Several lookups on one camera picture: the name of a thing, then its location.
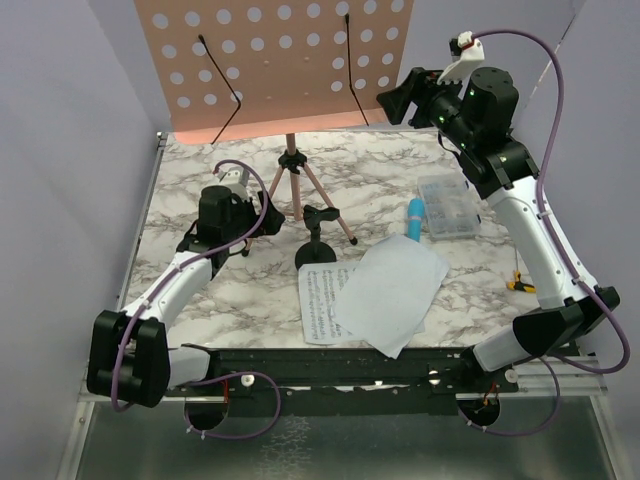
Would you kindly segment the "printed sheet music page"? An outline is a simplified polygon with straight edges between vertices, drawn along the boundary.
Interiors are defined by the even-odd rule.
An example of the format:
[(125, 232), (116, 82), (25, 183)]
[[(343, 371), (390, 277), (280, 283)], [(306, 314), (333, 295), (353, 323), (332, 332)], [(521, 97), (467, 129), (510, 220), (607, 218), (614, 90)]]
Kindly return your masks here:
[(357, 262), (302, 265), (298, 270), (298, 292), (304, 340), (313, 345), (335, 345), (359, 338), (334, 319), (336, 295), (356, 269)]

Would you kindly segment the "pink folding music stand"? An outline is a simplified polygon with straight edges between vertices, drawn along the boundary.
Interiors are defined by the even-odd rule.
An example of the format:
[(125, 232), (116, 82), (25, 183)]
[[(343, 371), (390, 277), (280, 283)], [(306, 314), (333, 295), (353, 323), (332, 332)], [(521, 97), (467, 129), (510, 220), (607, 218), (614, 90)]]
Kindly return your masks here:
[(409, 1), (139, 1), (186, 144), (380, 124), (396, 84)]

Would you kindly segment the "white paper sheet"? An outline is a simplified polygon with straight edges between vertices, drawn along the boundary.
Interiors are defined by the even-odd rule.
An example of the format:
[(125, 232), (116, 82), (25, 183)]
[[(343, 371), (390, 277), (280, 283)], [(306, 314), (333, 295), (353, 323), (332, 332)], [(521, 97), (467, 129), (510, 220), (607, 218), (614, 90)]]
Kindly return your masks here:
[(449, 271), (433, 250), (404, 235), (371, 247), (333, 306), (338, 325), (389, 358), (397, 358), (423, 322)]

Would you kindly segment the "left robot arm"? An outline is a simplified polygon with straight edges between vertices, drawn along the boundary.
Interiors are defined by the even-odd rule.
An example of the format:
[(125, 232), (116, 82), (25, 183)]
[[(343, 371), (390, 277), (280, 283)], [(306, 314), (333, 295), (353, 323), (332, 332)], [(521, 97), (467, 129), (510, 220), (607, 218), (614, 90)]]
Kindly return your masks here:
[(96, 318), (86, 386), (118, 409), (154, 407), (165, 392), (189, 384), (206, 395), (220, 385), (221, 371), (203, 347), (171, 348), (167, 332), (192, 297), (222, 269), (233, 246), (273, 236), (284, 216), (266, 190), (251, 197), (243, 186), (202, 190), (198, 217), (176, 247), (166, 270), (122, 310)]

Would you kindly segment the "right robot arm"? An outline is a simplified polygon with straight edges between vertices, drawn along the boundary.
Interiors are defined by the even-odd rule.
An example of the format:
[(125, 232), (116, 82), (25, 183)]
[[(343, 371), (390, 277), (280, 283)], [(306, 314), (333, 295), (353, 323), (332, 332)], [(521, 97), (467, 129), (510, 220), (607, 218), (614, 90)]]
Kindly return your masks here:
[(437, 70), (412, 69), (376, 100), (392, 125), (434, 127), (456, 148), (464, 176), (506, 227), (536, 288), (538, 308), (470, 347), (459, 367), (461, 383), (481, 391), (496, 370), (550, 351), (592, 331), (620, 297), (602, 287), (579, 262), (540, 191), (542, 173), (528, 149), (511, 135), (519, 93), (511, 75), (475, 70), (467, 84), (438, 83)]

